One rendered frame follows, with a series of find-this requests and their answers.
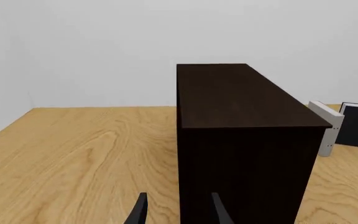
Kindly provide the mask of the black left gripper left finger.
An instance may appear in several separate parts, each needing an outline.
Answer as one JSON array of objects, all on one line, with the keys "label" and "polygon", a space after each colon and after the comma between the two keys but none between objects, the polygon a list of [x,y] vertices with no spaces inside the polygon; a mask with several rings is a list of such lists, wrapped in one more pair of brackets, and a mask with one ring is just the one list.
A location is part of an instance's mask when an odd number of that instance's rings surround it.
[{"label": "black left gripper left finger", "polygon": [[139,194],[139,197],[124,224],[145,224],[147,219],[147,210],[147,193],[142,192]]}]

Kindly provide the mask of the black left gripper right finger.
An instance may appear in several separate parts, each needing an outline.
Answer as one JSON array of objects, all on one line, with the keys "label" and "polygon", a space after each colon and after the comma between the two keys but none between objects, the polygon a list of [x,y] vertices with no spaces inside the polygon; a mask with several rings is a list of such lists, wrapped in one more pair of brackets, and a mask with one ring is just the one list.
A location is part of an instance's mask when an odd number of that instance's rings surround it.
[{"label": "black left gripper right finger", "polygon": [[229,216],[227,210],[225,209],[219,194],[213,192],[211,194],[213,206],[215,209],[216,217],[219,224],[234,224],[233,220]]}]

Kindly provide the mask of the dark brown wooden cabinet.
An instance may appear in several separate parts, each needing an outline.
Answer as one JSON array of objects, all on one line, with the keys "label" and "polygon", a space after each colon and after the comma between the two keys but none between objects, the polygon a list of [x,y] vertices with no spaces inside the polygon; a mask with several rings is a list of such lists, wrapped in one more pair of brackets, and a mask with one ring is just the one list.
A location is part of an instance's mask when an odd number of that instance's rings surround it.
[{"label": "dark brown wooden cabinet", "polygon": [[245,63],[179,64],[180,224],[295,224],[331,125]]}]

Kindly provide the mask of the pale grey book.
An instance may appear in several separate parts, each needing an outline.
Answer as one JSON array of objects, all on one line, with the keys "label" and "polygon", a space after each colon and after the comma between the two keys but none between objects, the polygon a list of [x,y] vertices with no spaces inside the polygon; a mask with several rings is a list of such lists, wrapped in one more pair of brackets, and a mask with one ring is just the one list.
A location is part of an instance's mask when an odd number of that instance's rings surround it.
[{"label": "pale grey book", "polygon": [[308,108],[322,117],[325,121],[331,124],[332,128],[328,128],[324,132],[321,145],[319,147],[318,155],[322,157],[328,157],[331,155],[333,147],[335,145],[339,130],[344,120],[344,115],[329,108],[327,105],[320,101],[310,101]]}]

